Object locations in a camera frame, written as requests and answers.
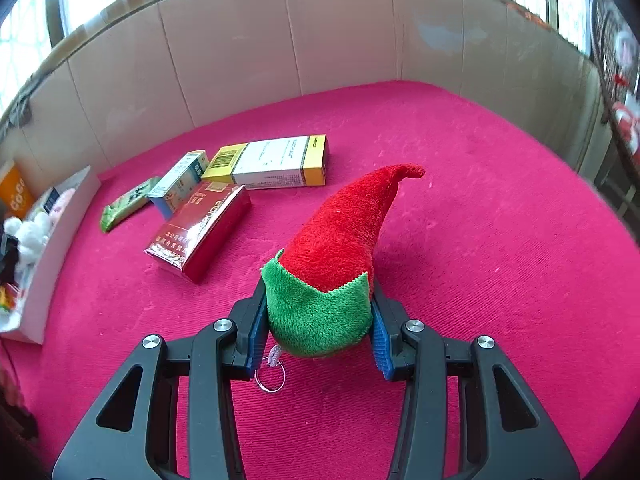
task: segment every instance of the shiny cellophane wrapper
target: shiny cellophane wrapper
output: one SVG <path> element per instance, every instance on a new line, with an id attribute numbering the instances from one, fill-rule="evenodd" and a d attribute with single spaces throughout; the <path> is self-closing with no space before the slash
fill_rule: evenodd
<path id="1" fill-rule="evenodd" d="M 166 269 L 199 283 L 250 205 L 244 186 L 203 181 L 156 233 L 145 253 Z"/>

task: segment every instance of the triangular cutout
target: triangular cutout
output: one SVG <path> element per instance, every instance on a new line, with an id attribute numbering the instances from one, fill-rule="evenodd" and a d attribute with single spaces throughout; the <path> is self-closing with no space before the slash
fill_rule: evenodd
<path id="1" fill-rule="evenodd" d="M 123 432 L 131 429 L 141 379 L 142 367 L 134 366 L 100 411 L 98 426 Z"/>
<path id="2" fill-rule="evenodd" d="M 536 417 L 522 398 L 507 373 L 499 366 L 494 367 L 495 387 L 498 392 L 500 418 L 504 431 L 519 431 L 535 428 Z"/>

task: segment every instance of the silver bolt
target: silver bolt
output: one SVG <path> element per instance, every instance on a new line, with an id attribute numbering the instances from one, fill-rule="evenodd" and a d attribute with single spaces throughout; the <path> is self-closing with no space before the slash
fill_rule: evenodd
<path id="1" fill-rule="evenodd" d="M 478 344 L 482 348 L 493 348 L 495 346 L 495 341 L 487 335 L 481 335 L 478 338 Z"/>
<path id="2" fill-rule="evenodd" d="M 424 323 L 419 319 L 410 319 L 406 322 L 406 329 L 409 332 L 422 332 L 424 330 Z"/>
<path id="3" fill-rule="evenodd" d="M 160 338 L 155 334 L 148 335 L 142 340 L 142 346 L 145 348 L 155 348 L 159 344 Z"/>
<path id="4" fill-rule="evenodd" d="M 216 332 L 226 332 L 233 326 L 230 319 L 219 319 L 213 324 L 213 329 Z"/>

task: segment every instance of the green snack wrapper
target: green snack wrapper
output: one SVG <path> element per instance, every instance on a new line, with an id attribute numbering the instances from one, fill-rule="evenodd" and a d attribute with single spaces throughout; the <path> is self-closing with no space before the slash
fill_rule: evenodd
<path id="1" fill-rule="evenodd" d="M 149 199 L 146 196 L 159 180 L 159 176 L 145 180 L 142 184 L 127 191 L 115 202 L 105 207 L 102 212 L 102 217 L 100 218 L 100 229 L 102 229 L 102 232 L 108 233 L 125 218 L 133 215 L 138 209 L 147 204 Z"/>

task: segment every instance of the keychain ring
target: keychain ring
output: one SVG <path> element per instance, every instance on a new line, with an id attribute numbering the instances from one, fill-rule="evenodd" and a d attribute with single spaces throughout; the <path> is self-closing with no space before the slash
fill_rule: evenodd
<path id="1" fill-rule="evenodd" d="M 268 357 L 263 357 L 262 358 L 263 361 L 267 361 L 268 359 L 269 359 Z M 278 366 L 282 370 L 282 384 L 280 386 L 278 386 L 275 390 L 268 389 L 264 384 L 262 384 L 260 382 L 260 378 L 258 377 L 258 370 L 259 369 L 254 372 L 255 383 L 258 385 L 258 387 L 262 391 L 267 392 L 268 394 L 277 394 L 282 389 L 282 387 L 284 386 L 284 383 L 287 381 L 287 373 L 286 373 L 286 371 L 284 369 L 284 365 L 282 364 L 282 361 L 278 361 Z"/>

